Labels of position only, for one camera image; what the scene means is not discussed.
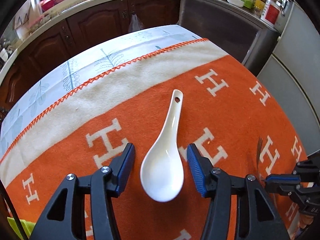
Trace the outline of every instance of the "wooden cabinet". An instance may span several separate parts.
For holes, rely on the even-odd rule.
[[[10,110],[41,77],[32,65],[26,65],[24,59],[18,57],[1,83],[0,107]]]
[[[67,19],[79,52],[128,33],[127,0],[114,0]]]
[[[31,42],[18,56],[43,77],[78,53],[67,21],[62,20]]]
[[[136,14],[144,27],[177,24],[180,0],[128,0],[130,19]]]

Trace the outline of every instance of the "kitchen counter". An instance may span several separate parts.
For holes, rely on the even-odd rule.
[[[14,51],[14,53],[11,55],[9,60],[5,63],[4,67],[0,71],[0,84],[2,83],[3,79],[5,78],[7,72],[9,71],[10,67],[12,66],[13,62],[15,61],[15,59],[17,58],[19,53],[21,53],[23,51],[23,49],[25,49],[32,41],[34,41],[42,33],[47,31],[49,28],[56,25],[60,21],[66,19],[66,18],[68,18],[68,17],[70,17],[70,16],[72,16],[82,10],[85,10],[87,8],[99,5],[101,3],[109,2],[109,1],[112,1],[112,0],[86,0],[86,1],[83,1],[83,2],[76,4],[77,0],[66,0],[63,3],[63,5],[58,4],[52,10],[52,11],[55,10],[55,13],[57,13],[58,15],[55,16],[54,18],[52,18],[51,20],[49,20],[47,23],[45,23],[39,29],[34,31],[32,34],[30,34],[25,40],[23,40],[22,44]],[[217,4],[221,7],[227,8],[227,9],[235,12],[236,14],[239,14],[241,17],[246,18],[249,21],[253,21],[255,23],[258,22],[258,24],[260,24],[263,28],[268,28],[268,29],[276,32],[271,26],[267,25],[265,22],[261,21],[260,19],[254,17],[250,12],[248,12],[242,8],[236,7],[234,5],[231,5],[226,1],[222,1],[222,0],[203,0],[203,1]]]

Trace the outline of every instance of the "green cloth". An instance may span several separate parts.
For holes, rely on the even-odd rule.
[[[16,222],[14,221],[13,218],[8,218],[8,222],[10,224],[10,226],[12,227],[12,229],[15,231],[15,233],[21,238],[22,238],[22,235],[20,234],[20,231],[17,227],[17,224]],[[20,222],[22,224],[22,227],[24,229],[24,231],[26,232],[27,236],[30,237],[32,231],[33,231],[33,228],[35,227],[36,223],[32,223],[32,222],[28,222],[28,221],[25,221],[24,219],[20,219]]]

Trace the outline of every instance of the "spoon handle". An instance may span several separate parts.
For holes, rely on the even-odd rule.
[[[183,93],[175,89],[172,93],[171,102],[167,117],[162,127],[161,135],[170,137],[171,140],[177,141],[178,125],[182,108]]]

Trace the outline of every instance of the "table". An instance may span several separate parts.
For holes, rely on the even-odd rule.
[[[139,171],[173,89],[184,93],[177,144],[185,181],[177,198],[158,203],[143,191]],[[2,124],[0,177],[20,217],[34,222],[68,173],[92,174],[127,142],[137,156],[126,190],[113,201],[123,239],[200,238],[209,200],[196,192],[189,143],[214,166],[240,177],[291,173],[306,158],[280,106],[244,66],[207,39],[170,25],[95,46],[33,86]],[[273,197],[293,235],[297,206]],[[89,200],[85,210],[91,236]],[[233,203],[229,239],[235,217]]]

